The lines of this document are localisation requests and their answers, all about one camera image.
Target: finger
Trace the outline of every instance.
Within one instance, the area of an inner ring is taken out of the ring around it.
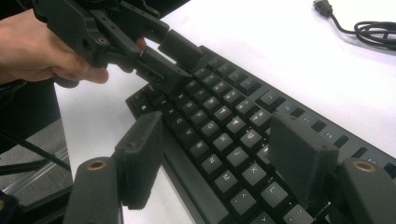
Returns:
[[[139,37],[139,38],[137,38],[136,39],[136,41],[135,41],[135,43],[136,43],[136,45],[140,48],[140,49],[145,49],[146,48],[146,41],[145,41],[145,38],[143,38],[143,37]]]
[[[95,68],[88,64],[82,57],[75,53],[69,53],[63,59],[63,64],[58,65],[66,72],[60,76],[72,74],[80,79],[86,79],[95,83],[105,83],[108,80],[108,72],[105,68]]]

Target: usb connector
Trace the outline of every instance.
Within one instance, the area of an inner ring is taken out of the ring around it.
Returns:
[[[314,1],[315,10],[326,18],[330,18],[332,15],[332,5],[329,4],[327,0],[315,0]]]

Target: gray surface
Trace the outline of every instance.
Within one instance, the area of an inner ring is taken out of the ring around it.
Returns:
[[[38,147],[41,147],[49,153],[54,154],[55,152],[66,147],[62,121],[59,119],[53,122],[51,125],[32,135],[26,140]],[[40,156],[29,151],[28,149],[21,146],[16,146],[10,151],[0,155],[0,165],[39,161],[41,159],[42,158]],[[4,190],[15,181],[28,175],[31,175],[31,173],[0,176],[0,189]],[[71,186],[72,184],[73,180],[71,174],[65,169],[55,166],[44,175],[40,176],[27,188],[17,192],[14,196],[18,198],[20,204],[28,205],[48,195],[51,195],[60,189]]]

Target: brass insert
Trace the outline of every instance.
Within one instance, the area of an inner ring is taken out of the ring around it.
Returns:
[[[100,170],[107,165],[106,161],[93,161],[88,165],[88,170]]]
[[[354,162],[353,162],[353,165],[354,165],[357,169],[359,169],[359,170],[361,170],[361,171],[364,171],[364,172],[372,173],[372,172],[375,171],[375,167],[374,167],[371,163],[368,163],[368,162],[364,162],[364,161],[354,161]]]

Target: mechanical keyboard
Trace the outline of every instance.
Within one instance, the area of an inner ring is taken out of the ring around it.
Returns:
[[[274,112],[300,120],[339,151],[383,168],[396,184],[396,160],[217,53],[170,95],[148,84],[126,103],[136,118],[160,110],[163,166],[197,223],[327,223],[296,200],[267,158]]]

